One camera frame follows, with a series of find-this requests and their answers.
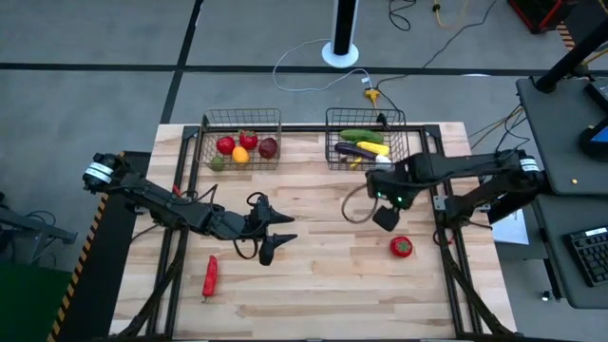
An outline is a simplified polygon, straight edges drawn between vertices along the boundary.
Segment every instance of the concrete floor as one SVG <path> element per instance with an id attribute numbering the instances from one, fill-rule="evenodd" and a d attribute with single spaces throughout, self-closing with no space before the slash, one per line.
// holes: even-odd
<path id="1" fill-rule="evenodd" d="M 388 21 L 388 0 L 361 0 L 355 43 L 359 65 L 420 67 L 453 34 L 437 28 L 429 1 L 406 10 L 412 31 Z M 489 1 L 470 0 L 466 21 L 478 22 Z M 194 0 L 5 0 L 0 3 L 0 63 L 168 64 L 177 62 Z M 460 2 L 445 1 L 446 22 Z M 330 35 L 331 2 L 207 0 L 201 8 L 190 65 L 272 65 L 301 42 Z M 286 65 L 322 66 L 321 45 L 298 51 Z M 566 52 L 555 32 L 533 36 L 499 3 L 483 27 L 471 28 L 430 67 L 548 68 Z M 57 268 L 71 271 L 98 198 L 82 190 L 82 172 L 95 152 L 150 151 L 172 73 L 0 71 L 0 190 L 27 213 L 53 212 L 58 225 L 80 234 L 72 246 L 53 247 Z M 336 75 L 279 75 L 284 86 L 323 86 Z M 388 75 L 371 75 L 374 82 Z M 465 122 L 469 132 L 499 120 L 518 104 L 513 77 L 410 76 L 383 91 L 410 122 Z M 275 88 L 268 74 L 184 74 L 171 123 L 193 124 L 210 107 L 277 107 L 284 123 L 324 120 L 332 106 L 368 107 L 359 76 L 322 92 Z M 527 123 L 516 129 L 530 137 Z M 475 150 L 493 151 L 502 133 Z M 507 140 L 504 148 L 516 140 Z M 524 147 L 538 156 L 534 142 Z M 513 260 L 499 249 L 520 332 L 538 337 L 605 340 L 606 311 L 543 303 L 542 264 Z M 43 265 L 52 267 L 52 259 Z"/>

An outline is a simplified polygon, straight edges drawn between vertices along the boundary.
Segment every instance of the green fruit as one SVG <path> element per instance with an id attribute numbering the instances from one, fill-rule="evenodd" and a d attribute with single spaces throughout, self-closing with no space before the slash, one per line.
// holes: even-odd
<path id="1" fill-rule="evenodd" d="M 209 168 L 220 172 L 224 170 L 224 159 L 222 157 L 214 157 L 209 163 Z"/>
<path id="2" fill-rule="evenodd" d="M 367 129 L 345 129 L 340 132 L 340 138 L 349 142 L 382 143 L 384 136 L 381 133 Z"/>

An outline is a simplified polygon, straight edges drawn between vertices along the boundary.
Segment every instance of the wire basket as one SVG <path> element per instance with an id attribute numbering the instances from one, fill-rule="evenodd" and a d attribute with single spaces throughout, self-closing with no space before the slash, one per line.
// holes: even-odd
<path id="1" fill-rule="evenodd" d="M 377 167 L 375 161 L 342 155 L 334 150 L 337 143 L 350 143 L 342 139 L 339 133 L 344 129 L 367 129 L 382 133 L 383 145 L 389 147 L 388 158 L 398 162 L 408 157 L 409 148 L 404 147 L 407 141 L 406 115 L 396 109 L 363 109 L 363 108 L 329 108 L 325 112 L 325 159 L 331 170 L 368 171 Z"/>
<path id="2" fill-rule="evenodd" d="M 223 137 L 232 137 L 237 146 L 240 130 L 255 131 L 257 146 L 249 153 L 249 162 L 237 163 L 232 156 L 219 153 L 216 143 Z M 281 150 L 281 112 L 274 108 L 261 109 L 209 109 L 202 115 L 200 124 L 202 144 L 199 162 L 212 168 L 212 159 L 220 157 L 223 170 L 275 170 Z M 276 154 L 271 159 L 262 158 L 258 148 L 267 138 L 276 141 Z"/>

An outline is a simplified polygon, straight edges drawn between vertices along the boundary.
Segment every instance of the wooden tabletop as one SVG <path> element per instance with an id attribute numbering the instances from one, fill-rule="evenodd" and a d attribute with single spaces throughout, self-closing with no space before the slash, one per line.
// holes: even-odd
<path id="1" fill-rule="evenodd" d="M 462 123 L 439 125 L 448 156 L 470 154 Z M 173 182 L 182 128 L 180 124 L 161 125 L 152 151 L 148 178 L 166 189 Z M 411 152 L 419 152 L 420 137 L 409 133 L 408 140 Z M 276 171 L 215 173 L 201 166 L 199 192 L 218 183 L 215 203 L 247 214 L 245 199 L 261 191 L 277 211 L 295 218 L 293 223 L 271 226 L 271 233 L 296 233 L 298 238 L 278 249 L 273 264 L 264 267 L 257 259 L 241 259 L 230 241 L 190 233 L 174 338 L 454 336 L 440 252 L 431 239 L 435 222 L 428 191 L 416 198 L 411 209 L 401 212 L 393 233 L 372 221 L 348 223 L 340 214 L 340 205 L 365 178 L 362 172 L 329 170 L 324 145 L 323 133 L 283 133 Z M 189 167 L 185 170 L 184 184 Z M 456 194 L 464 194 L 479 183 L 466 179 L 452 184 Z M 361 216 L 371 206 L 362 192 L 349 202 L 347 211 Z M 475 214 L 472 220 L 487 224 L 483 214 Z M 134 234 L 150 225 L 149 217 L 139 218 Z M 478 294 L 507 328 L 515 330 L 491 231 L 467 226 L 463 234 Z M 397 235 L 409 237 L 414 245 L 413 254 L 406 259 L 390 255 L 389 241 Z M 112 333 L 126 327 L 151 294 L 161 244 L 159 228 L 131 245 Z M 244 254 L 253 252 L 249 244 L 242 250 Z M 201 303 L 210 255 L 219 263 L 217 292 Z M 168 293 L 161 306 L 159 329 Z M 460 292 L 459 296 L 470 331 L 464 295 Z"/>

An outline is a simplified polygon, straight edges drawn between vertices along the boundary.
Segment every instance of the red tomato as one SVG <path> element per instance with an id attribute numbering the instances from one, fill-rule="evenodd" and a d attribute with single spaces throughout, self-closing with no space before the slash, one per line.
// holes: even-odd
<path id="1" fill-rule="evenodd" d="M 411 244 L 407 237 L 394 237 L 390 241 L 390 251 L 396 257 L 409 257 L 414 250 L 414 245 Z"/>
<path id="2" fill-rule="evenodd" d="M 232 137 L 223 137 L 216 142 L 216 147 L 218 148 L 219 153 L 224 156 L 232 155 L 232 150 L 234 150 L 236 146 L 237 144 Z"/>
<path id="3" fill-rule="evenodd" d="M 238 135 L 238 142 L 245 149 L 254 149 L 257 146 L 257 135 L 254 131 L 241 130 Z"/>

